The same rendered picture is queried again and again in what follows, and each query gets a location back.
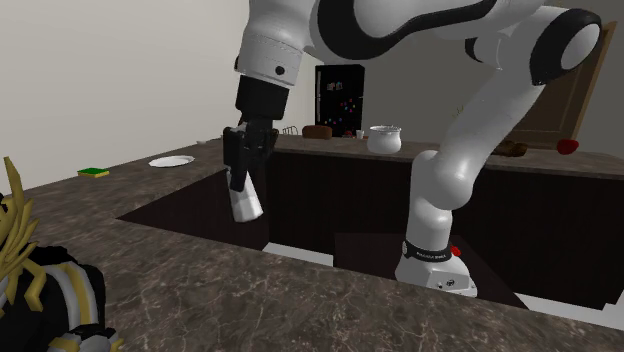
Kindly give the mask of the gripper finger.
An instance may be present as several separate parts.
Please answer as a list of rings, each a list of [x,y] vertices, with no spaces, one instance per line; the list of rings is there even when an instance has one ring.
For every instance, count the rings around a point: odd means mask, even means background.
[[[253,137],[248,122],[223,130],[223,161],[229,168],[229,188],[233,191],[242,192],[244,189],[252,147]]]
[[[271,156],[279,131],[273,127],[273,121],[270,119],[254,120],[252,130],[256,146],[252,166],[257,168],[265,164]]]

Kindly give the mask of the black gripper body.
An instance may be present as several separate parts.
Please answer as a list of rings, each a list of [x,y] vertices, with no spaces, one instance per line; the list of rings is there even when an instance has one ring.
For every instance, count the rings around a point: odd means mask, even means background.
[[[241,75],[235,107],[241,112],[238,125],[252,123],[272,128],[284,117],[289,89],[260,79]]]

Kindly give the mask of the white bottle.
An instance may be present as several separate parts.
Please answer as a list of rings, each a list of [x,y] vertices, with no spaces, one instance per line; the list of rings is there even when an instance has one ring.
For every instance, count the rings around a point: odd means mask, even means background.
[[[230,168],[226,170],[226,179],[233,219],[238,223],[245,223],[259,218],[264,211],[250,174],[246,173],[243,190],[240,192],[230,188],[232,183]]]

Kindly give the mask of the brown bread loaf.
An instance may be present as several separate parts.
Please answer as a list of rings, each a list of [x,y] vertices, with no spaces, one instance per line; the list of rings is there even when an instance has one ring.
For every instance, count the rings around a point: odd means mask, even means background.
[[[306,125],[302,129],[302,137],[306,139],[330,140],[332,136],[332,128],[328,126]]]

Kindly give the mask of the white plate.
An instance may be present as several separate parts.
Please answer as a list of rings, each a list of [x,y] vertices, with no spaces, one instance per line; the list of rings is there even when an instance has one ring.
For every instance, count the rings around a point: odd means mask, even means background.
[[[190,164],[194,160],[194,157],[188,155],[172,155],[153,159],[148,165],[155,168],[173,168]]]

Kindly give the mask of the black refrigerator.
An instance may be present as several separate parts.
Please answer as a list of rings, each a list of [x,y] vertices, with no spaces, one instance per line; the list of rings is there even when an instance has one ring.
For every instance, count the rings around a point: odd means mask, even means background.
[[[333,137],[355,138],[362,129],[365,68],[360,64],[315,67],[315,124]]]

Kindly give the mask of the white pot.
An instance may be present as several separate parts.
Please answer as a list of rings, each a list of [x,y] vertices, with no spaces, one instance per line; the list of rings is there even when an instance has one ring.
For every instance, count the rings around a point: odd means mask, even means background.
[[[394,154],[400,151],[401,128],[393,125],[378,125],[369,128],[367,148],[376,154]]]

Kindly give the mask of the brown oblong bread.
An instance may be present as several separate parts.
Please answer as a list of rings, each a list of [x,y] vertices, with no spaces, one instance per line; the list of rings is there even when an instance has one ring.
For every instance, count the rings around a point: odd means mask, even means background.
[[[505,140],[493,150],[492,154],[505,157],[522,157],[526,154],[527,150],[528,146],[525,143]]]

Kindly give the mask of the black and gold figure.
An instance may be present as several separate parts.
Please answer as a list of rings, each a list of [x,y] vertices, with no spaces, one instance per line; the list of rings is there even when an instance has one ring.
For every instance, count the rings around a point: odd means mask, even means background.
[[[0,193],[0,352],[123,352],[106,324],[103,273],[31,239],[33,201],[11,159],[4,164],[11,195]]]

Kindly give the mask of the brown door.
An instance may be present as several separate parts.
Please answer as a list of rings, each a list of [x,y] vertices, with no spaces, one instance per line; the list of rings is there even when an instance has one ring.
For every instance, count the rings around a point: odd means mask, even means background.
[[[545,86],[506,140],[525,143],[529,148],[555,149],[561,139],[576,138],[617,24],[612,21],[604,25],[595,49],[585,61]]]

